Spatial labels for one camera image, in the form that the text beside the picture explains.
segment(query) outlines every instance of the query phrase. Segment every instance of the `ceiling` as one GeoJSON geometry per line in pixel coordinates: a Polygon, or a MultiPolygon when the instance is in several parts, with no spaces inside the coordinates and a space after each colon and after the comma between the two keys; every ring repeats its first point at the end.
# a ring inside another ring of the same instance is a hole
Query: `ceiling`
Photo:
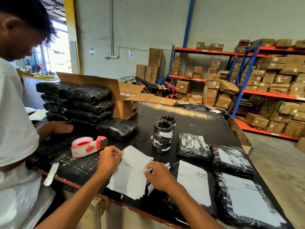
{"type": "Polygon", "coordinates": [[[63,0],[40,0],[40,2],[47,9],[51,17],[66,22],[66,13],[63,0]]]}

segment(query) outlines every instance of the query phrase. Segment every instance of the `packing tape roll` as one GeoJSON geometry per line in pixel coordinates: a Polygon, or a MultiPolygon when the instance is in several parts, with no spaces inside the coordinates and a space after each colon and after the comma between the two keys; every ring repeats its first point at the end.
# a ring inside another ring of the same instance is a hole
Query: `packing tape roll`
{"type": "Polygon", "coordinates": [[[75,139],[74,141],[72,141],[72,146],[76,146],[79,142],[82,142],[82,141],[91,141],[91,142],[93,142],[93,138],[89,137],[89,136],[80,137],[80,138],[75,139]]]}

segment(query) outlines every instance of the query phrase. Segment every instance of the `white t-shirt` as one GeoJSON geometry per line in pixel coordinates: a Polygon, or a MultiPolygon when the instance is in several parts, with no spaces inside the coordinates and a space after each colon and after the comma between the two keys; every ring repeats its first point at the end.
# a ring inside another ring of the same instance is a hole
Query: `white t-shirt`
{"type": "MultiPolygon", "coordinates": [[[[22,85],[16,69],[0,58],[0,167],[20,161],[38,147],[39,135],[22,102],[22,85]]],[[[32,229],[54,198],[41,175],[25,162],[0,171],[0,229],[32,229]]]]}

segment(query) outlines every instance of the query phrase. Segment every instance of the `metal shelving rack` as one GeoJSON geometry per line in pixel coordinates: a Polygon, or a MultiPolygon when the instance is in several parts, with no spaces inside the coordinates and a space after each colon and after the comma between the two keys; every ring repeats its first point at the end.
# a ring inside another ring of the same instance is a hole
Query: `metal shelving rack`
{"type": "MultiPolygon", "coordinates": [[[[243,55],[242,63],[241,63],[241,66],[239,68],[235,84],[238,85],[239,80],[240,80],[241,75],[242,75],[242,72],[244,71],[245,67],[248,64],[249,64],[249,68],[248,68],[248,70],[246,72],[246,77],[245,77],[244,82],[242,84],[242,87],[241,87],[241,89],[239,91],[239,94],[238,94],[238,97],[237,97],[237,100],[236,100],[236,104],[235,104],[234,109],[233,109],[232,118],[234,118],[235,122],[238,123],[239,127],[242,130],[252,131],[252,132],[257,132],[257,133],[262,133],[262,134],[267,134],[267,135],[274,135],[274,136],[288,138],[288,139],[293,139],[293,140],[299,140],[300,138],[298,138],[298,137],[287,136],[287,135],[284,135],[284,134],[270,133],[270,132],[267,132],[265,130],[257,130],[255,128],[251,127],[249,124],[243,122],[242,120],[239,120],[239,119],[235,118],[236,113],[238,113],[237,109],[238,109],[238,106],[240,104],[240,100],[241,100],[242,95],[244,93],[251,93],[251,94],[256,94],[256,95],[261,95],[261,96],[273,96],[273,97],[289,99],[289,100],[305,101],[305,98],[303,98],[303,97],[289,96],[289,95],[285,95],[285,94],[276,94],[276,93],[271,93],[271,92],[258,92],[258,91],[252,91],[252,90],[245,90],[245,87],[246,87],[246,84],[247,84],[248,79],[250,77],[250,74],[251,74],[252,67],[254,65],[255,59],[257,57],[262,57],[262,54],[258,54],[258,53],[269,54],[269,55],[265,55],[265,57],[273,56],[273,55],[270,55],[270,54],[305,55],[305,50],[299,50],[299,49],[295,49],[295,48],[292,48],[292,47],[287,48],[287,49],[280,49],[280,48],[277,48],[277,47],[270,47],[270,46],[266,47],[266,46],[261,46],[261,43],[258,43],[255,48],[249,48],[248,47],[246,49],[246,52],[243,55]]],[[[234,60],[232,61],[231,72],[230,72],[228,81],[230,81],[232,70],[233,70],[233,67],[235,65],[235,62],[236,62],[236,56],[234,57],[234,60]]]]}
{"type": "MultiPolygon", "coordinates": [[[[185,79],[185,80],[197,80],[197,81],[202,81],[205,82],[204,79],[190,79],[190,78],[185,78],[183,76],[175,76],[171,75],[171,68],[173,64],[173,58],[175,57],[176,53],[189,53],[189,54],[201,54],[201,55],[217,55],[217,56],[229,56],[229,61],[227,64],[227,70],[229,70],[230,67],[234,67],[235,61],[237,57],[244,56],[244,53],[237,53],[237,52],[226,52],[226,51],[211,51],[211,50],[200,50],[200,49],[192,49],[192,48],[182,48],[182,47],[175,47],[173,45],[172,47],[172,53],[170,57],[170,67],[168,71],[168,76],[171,78],[180,78],[180,79],[185,79]]],[[[257,55],[257,57],[269,57],[269,55],[257,55]]]]}

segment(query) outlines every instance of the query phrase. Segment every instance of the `concrete floor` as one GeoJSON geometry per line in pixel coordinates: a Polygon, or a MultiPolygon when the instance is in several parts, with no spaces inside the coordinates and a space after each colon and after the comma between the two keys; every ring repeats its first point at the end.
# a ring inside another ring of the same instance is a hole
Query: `concrete floor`
{"type": "MultiPolygon", "coordinates": [[[[254,146],[250,159],[283,208],[295,228],[305,228],[305,154],[295,142],[277,137],[246,132],[254,146]]],[[[101,217],[103,229],[170,228],[145,219],[126,208],[111,204],[101,217]]]]}

